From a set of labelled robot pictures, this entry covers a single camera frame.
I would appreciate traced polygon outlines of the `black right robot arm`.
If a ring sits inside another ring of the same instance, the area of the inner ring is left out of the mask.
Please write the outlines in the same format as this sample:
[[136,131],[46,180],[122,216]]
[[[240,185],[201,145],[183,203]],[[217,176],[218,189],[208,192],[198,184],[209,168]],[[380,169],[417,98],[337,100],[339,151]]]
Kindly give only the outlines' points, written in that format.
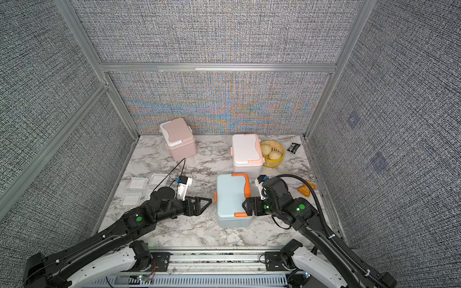
[[314,245],[309,249],[290,240],[280,249],[279,264],[292,273],[304,271],[328,288],[395,288],[397,281],[390,273],[367,264],[329,227],[316,195],[314,204],[292,197],[286,177],[258,176],[260,195],[242,204],[248,216],[279,219]]

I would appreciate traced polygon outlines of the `blue orange first aid box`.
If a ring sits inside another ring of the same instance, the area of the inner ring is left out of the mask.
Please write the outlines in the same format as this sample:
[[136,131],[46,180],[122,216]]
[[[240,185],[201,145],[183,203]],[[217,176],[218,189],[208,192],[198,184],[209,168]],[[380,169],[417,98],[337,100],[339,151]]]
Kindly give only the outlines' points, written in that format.
[[218,225],[222,229],[247,228],[253,217],[248,216],[243,203],[252,196],[247,174],[223,174],[217,177],[215,204]]

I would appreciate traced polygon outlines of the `pink first aid box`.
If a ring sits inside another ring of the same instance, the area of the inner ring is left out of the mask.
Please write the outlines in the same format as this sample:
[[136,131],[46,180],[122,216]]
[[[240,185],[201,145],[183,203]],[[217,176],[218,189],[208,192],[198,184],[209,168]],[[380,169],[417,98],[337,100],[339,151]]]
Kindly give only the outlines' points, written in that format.
[[176,162],[197,154],[194,134],[184,118],[162,123],[160,132],[166,141],[167,149]]

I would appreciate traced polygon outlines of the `white gauze packet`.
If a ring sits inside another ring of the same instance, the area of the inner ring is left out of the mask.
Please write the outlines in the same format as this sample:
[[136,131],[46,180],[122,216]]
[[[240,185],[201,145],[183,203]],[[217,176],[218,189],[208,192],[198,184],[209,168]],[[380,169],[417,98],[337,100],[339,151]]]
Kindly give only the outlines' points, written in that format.
[[143,190],[146,188],[149,179],[145,177],[131,177],[128,189]]
[[167,174],[154,173],[154,174],[151,175],[150,185],[151,186],[156,186],[157,184],[165,183],[165,181],[168,180],[168,179],[169,179],[169,175],[167,175]]
[[138,206],[141,200],[141,192],[124,193],[121,200],[121,206]]

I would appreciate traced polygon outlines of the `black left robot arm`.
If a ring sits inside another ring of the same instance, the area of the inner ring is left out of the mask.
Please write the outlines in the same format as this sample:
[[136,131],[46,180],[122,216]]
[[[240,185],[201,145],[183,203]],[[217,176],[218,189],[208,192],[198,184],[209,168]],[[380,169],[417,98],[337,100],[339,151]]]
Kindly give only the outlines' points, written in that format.
[[154,261],[148,244],[140,238],[154,231],[159,222],[200,216],[211,204],[212,199],[198,196],[178,199],[172,188],[162,187],[87,240],[55,254],[31,256],[22,287],[81,288],[113,273],[149,270]]

